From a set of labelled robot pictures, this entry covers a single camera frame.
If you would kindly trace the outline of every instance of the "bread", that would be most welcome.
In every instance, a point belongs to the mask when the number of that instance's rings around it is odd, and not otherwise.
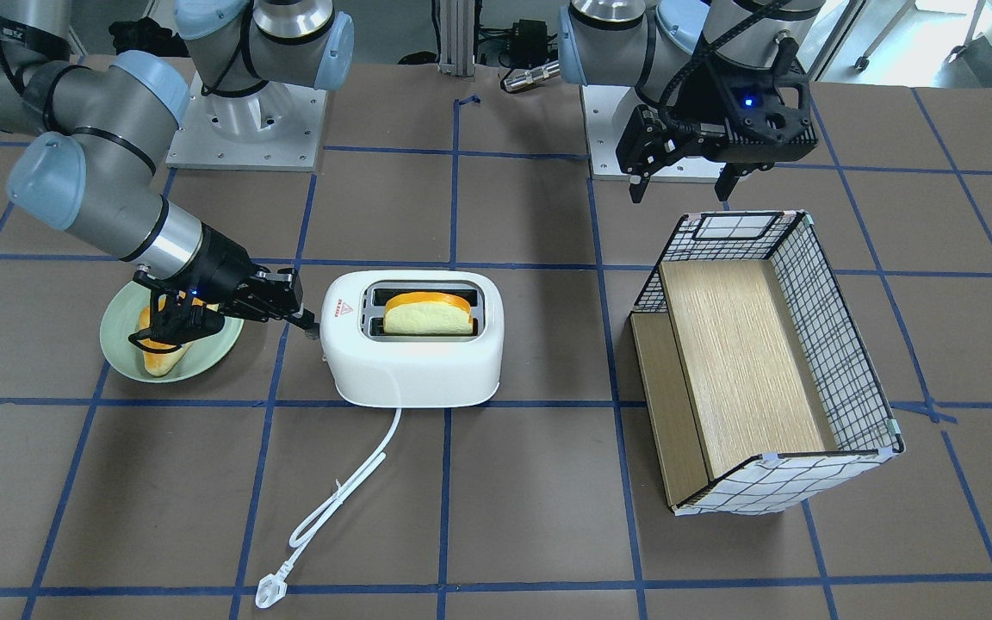
[[[158,300],[158,309],[162,310],[164,304],[166,303],[166,298]],[[201,299],[193,299],[194,306],[203,306],[204,301]],[[217,306],[210,305],[209,309],[215,310]],[[151,306],[145,306],[145,309],[140,311],[140,318],[137,320],[137,330],[145,329],[147,326],[151,325]],[[174,346],[169,344],[163,344],[160,342],[155,342],[150,338],[145,338],[141,343],[144,346],[150,346],[153,349],[171,349],[170,353],[151,353],[149,350],[143,350],[142,353],[145,354],[145,370],[148,370],[148,374],[152,376],[165,376],[174,369],[174,365],[178,361],[182,360],[182,356],[185,356],[186,350],[193,342],[188,342],[182,345],[182,349],[174,350]]]
[[[456,294],[414,291],[398,294],[385,305],[386,334],[472,335],[469,302]]]

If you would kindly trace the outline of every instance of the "green plate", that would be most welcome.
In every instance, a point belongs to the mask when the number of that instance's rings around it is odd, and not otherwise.
[[[138,283],[130,282],[122,288],[106,307],[102,315],[102,329],[98,338],[102,343],[102,354],[109,365],[122,375],[143,383],[174,383],[184,378],[200,375],[219,362],[236,344],[240,331],[244,329],[243,319],[224,318],[224,328],[208,338],[194,341],[186,350],[182,360],[174,365],[170,373],[152,376],[145,370],[145,353],[129,342],[129,334],[137,331],[140,311],[148,306],[151,293]]]

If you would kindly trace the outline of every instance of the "wooden panel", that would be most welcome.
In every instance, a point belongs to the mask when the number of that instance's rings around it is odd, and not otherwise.
[[[834,449],[772,265],[681,260],[660,272],[711,478],[764,452]]]
[[[665,479],[665,497],[669,506],[675,506],[710,483],[688,384],[668,314],[634,313],[630,325],[642,366],[660,473]]]

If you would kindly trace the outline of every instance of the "metal mounting plate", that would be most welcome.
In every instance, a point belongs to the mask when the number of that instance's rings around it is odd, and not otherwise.
[[[286,87],[296,110],[295,130],[279,133],[265,142],[237,142],[213,129],[202,97],[202,79],[194,75],[192,93],[183,124],[174,133],[166,164],[171,168],[198,170],[280,170],[315,172],[319,161],[327,110],[327,91],[306,86]]]
[[[633,106],[624,102],[630,94],[629,86],[584,86],[581,102],[584,106],[584,128],[587,131],[587,146],[592,156],[592,177],[594,179],[629,180],[629,174],[618,168],[615,148],[622,128],[626,126]],[[669,166],[653,175],[656,181],[680,183],[713,183],[724,164],[705,160],[701,157],[682,158],[676,165]]]

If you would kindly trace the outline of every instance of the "white power cord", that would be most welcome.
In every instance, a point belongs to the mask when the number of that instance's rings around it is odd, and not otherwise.
[[[389,440],[393,439],[393,434],[397,432],[397,425],[400,424],[400,413],[402,409],[397,407],[397,413],[393,416],[393,423],[389,426],[389,432],[385,433],[385,439],[378,443],[377,448],[375,448],[373,454],[363,462],[361,466],[356,468],[354,474],[350,475],[343,484],[339,484],[339,481],[335,481],[335,492],[332,493],[330,498],[324,499],[324,503],[319,504],[318,509],[312,511],[312,514],[304,518],[301,525],[296,526],[296,530],[290,534],[290,547],[293,549],[293,554],[284,561],[281,567],[278,568],[278,572],[267,574],[259,581],[259,590],[255,595],[255,606],[259,609],[267,609],[271,605],[278,603],[284,596],[286,596],[286,590],[288,586],[286,585],[286,577],[293,570],[293,565],[296,564],[298,558],[304,553],[304,549],[308,546],[308,543],[312,541],[312,537],[319,532],[320,527],[327,523],[327,519],[331,518],[335,511],[343,505],[343,502],[350,497],[350,494],[354,492],[371,474],[374,470],[385,462],[385,447],[389,445]]]

